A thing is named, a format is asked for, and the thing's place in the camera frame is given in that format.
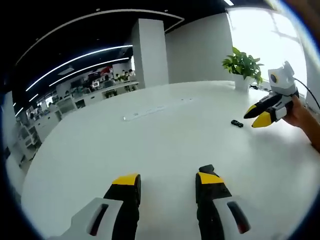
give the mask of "white robot head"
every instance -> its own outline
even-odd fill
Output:
[[[294,74],[294,70],[287,61],[280,68],[268,70],[271,89],[283,95],[292,94],[292,91],[296,90]]]

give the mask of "white flower pot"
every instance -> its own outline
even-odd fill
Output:
[[[235,89],[244,93],[249,91],[249,85],[255,81],[252,77],[247,76],[244,79],[244,76],[238,74],[232,74],[232,78],[234,80]]]

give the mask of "black cable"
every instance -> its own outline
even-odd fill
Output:
[[[294,80],[297,80],[299,83],[301,83],[308,90],[308,92],[312,95],[315,103],[318,105],[318,108],[320,109],[320,105],[319,105],[315,95],[312,93],[312,91],[302,81],[300,81],[299,79],[294,78]]]

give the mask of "ceiling light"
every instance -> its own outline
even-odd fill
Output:
[[[22,109],[24,109],[23,107],[20,108],[20,110],[16,113],[16,115],[14,115],[15,117],[18,116],[18,114],[22,111]]]
[[[88,67],[83,68],[83,69],[81,69],[81,70],[75,71],[75,72],[69,74],[68,76],[64,76],[63,78],[60,78],[59,80],[55,81],[54,83],[51,83],[51,84],[49,85],[49,87],[51,87],[52,85],[60,82],[61,80],[65,79],[65,78],[70,77],[70,76],[72,76],[73,74],[77,74],[77,73],[79,73],[79,72],[81,72],[81,71],[83,71],[83,70],[90,69],[90,68],[93,68],[93,67],[95,67],[95,66],[99,66],[99,65],[102,65],[102,64],[108,64],[108,63],[112,63],[112,62],[116,62],[116,61],[121,61],[121,60],[127,60],[127,59],[129,59],[129,58],[128,58],[128,57],[124,57],[124,58],[119,58],[119,59],[115,59],[115,60],[111,60],[111,61],[105,61],[105,62],[101,62],[101,63],[95,64],[95,65],[92,65],[92,66],[88,66]]]
[[[229,6],[233,6],[234,5],[234,3],[232,1],[230,1],[230,0],[223,0],[223,1],[225,1]]]
[[[61,68],[62,66],[64,65],[67,65],[75,60],[78,60],[78,59],[81,59],[83,57],[86,57],[86,56],[89,56],[89,55],[92,55],[92,54],[97,54],[97,53],[101,53],[101,52],[105,52],[105,51],[108,51],[108,50],[113,50],[113,49],[121,49],[121,48],[130,48],[132,47],[132,45],[123,45],[123,46],[114,46],[114,47],[108,47],[108,48],[104,48],[104,49],[101,49],[101,50],[98,50],[98,51],[93,51],[93,52],[89,52],[85,55],[82,55],[82,56],[78,56],[74,59],[71,59],[70,61],[67,61],[57,67],[55,67],[54,69],[52,69],[51,71],[48,71],[45,75],[43,75],[42,77],[40,77],[37,81],[35,81],[34,83],[32,83],[25,91],[28,92],[34,85],[37,84],[37,82],[39,82],[41,79],[43,79],[45,76],[49,75],[50,73],[52,73],[53,71],[57,70],[58,68]]]
[[[34,95],[33,98],[31,98],[31,99],[29,100],[29,102],[31,102],[33,99],[35,99],[38,95],[39,95],[38,93],[37,93],[36,95]]]
[[[69,66],[67,69],[59,72],[58,75],[65,75],[65,74],[72,72],[73,70],[75,70],[75,69],[73,69],[72,66]]]

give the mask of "table surface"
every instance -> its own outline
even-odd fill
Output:
[[[21,204],[44,237],[103,197],[118,176],[141,174],[137,240],[200,240],[195,174],[213,164],[232,195],[289,235],[320,186],[320,155],[283,120],[252,128],[247,109],[267,92],[226,81],[163,85],[69,114],[46,138],[25,178]],[[135,113],[154,112],[132,118]],[[235,119],[243,128],[231,125]]]

